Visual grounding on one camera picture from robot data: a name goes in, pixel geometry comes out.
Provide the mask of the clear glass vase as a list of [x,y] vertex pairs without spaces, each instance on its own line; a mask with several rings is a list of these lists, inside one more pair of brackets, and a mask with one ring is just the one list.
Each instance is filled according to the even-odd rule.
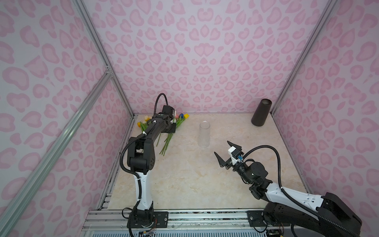
[[206,120],[199,125],[198,145],[207,148],[210,145],[210,123]]

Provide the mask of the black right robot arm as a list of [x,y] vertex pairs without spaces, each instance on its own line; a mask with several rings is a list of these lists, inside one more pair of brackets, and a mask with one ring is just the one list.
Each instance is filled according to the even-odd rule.
[[[281,180],[281,160],[279,152],[270,145],[260,145],[244,153],[242,147],[228,143],[229,159],[223,160],[215,154],[219,166],[232,169],[257,200],[267,202],[260,221],[267,225],[290,224],[312,230],[325,237],[358,237],[362,220],[337,195],[327,192],[313,195],[285,188]],[[267,178],[264,165],[248,156],[259,149],[270,149],[276,155],[277,182]]]

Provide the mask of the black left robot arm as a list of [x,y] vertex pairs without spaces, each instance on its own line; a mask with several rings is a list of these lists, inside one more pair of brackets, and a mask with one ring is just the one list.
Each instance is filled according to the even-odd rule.
[[130,137],[119,157],[120,168],[134,176],[136,184],[136,204],[130,209],[127,227],[152,230],[158,224],[154,213],[149,172],[156,162],[155,140],[162,134],[175,133],[177,124],[175,109],[168,104],[165,93],[160,93],[155,101],[154,114],[147,121],[147,127],[136,137]]

